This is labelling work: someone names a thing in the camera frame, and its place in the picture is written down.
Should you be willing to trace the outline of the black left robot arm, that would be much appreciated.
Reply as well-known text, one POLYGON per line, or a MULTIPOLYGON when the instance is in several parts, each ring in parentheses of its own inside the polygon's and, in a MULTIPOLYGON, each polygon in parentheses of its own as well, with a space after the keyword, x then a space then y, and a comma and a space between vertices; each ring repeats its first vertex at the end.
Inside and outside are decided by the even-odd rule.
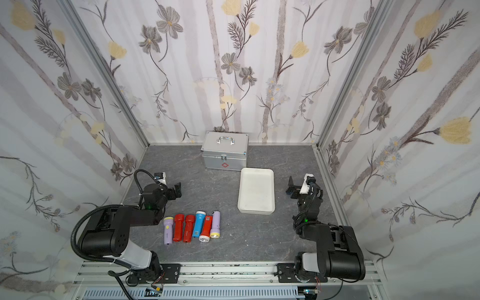
POLYGON ((146 281, 153 283, 165 274, 158 255, 143 249, 130 239, 130 229, 157 226, 166 219, 166 206, 182 196, 181 183, 166 184, 163 172, 151 174, 137 169, 132 174, 139 189, 135 205, 109 204, 84 215, 73 227, 70 243, 74 253, 85 261, 113 263, 126 268, 109 275, 129 285, 146 281))

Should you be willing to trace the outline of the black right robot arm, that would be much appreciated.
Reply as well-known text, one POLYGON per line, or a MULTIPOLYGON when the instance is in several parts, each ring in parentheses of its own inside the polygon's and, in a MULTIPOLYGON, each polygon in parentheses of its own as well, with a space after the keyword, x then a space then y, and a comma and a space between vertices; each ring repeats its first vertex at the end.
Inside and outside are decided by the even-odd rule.
POLYGON ((347 283, 366 276, 365 257, 351 226, 321 222, 323 190, 313 174, 306 174, 301 185, 290 177, 286 194, 297 201, 298 213, 292 217, 294 232, 316 244, 314 252, 299 252, 293 265, 294 277, 300 282, 327 282, 337 278, 347 283))

